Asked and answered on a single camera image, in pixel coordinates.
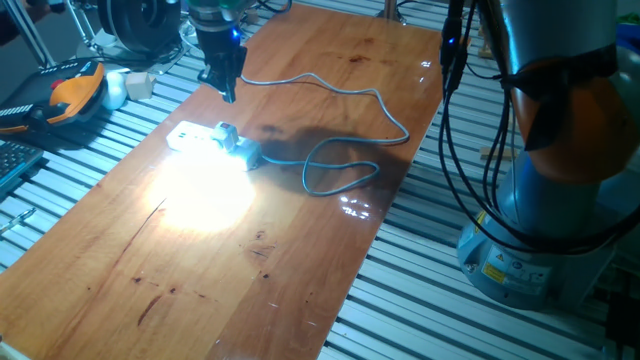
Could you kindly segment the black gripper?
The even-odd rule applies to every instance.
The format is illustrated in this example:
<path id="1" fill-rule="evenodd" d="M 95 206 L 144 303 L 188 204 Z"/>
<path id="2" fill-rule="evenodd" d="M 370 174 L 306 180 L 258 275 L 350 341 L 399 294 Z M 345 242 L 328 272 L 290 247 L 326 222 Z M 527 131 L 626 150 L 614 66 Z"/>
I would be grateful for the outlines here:
<path id="1" fill-rule="evenodd" d="M 196 30 L 205 64 L 197 76 L 201 84 L 217 90 L 225 102 L 236 101 L 237 79 L 241 77 L 247 56 L 242 45 L 242 33 L 237 24 Z"/>

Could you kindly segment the person's hand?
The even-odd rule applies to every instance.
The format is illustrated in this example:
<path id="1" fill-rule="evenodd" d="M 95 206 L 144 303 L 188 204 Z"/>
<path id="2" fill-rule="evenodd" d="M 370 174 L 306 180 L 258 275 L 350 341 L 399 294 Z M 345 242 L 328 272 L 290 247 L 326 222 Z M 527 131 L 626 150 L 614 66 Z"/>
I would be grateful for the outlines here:
<path id="1" fill-rule="evenodd" d="M 51 8 L 46 1 L 26 1 L 25 9 L 29 18 L 37 23 L 51 13 Z"/>

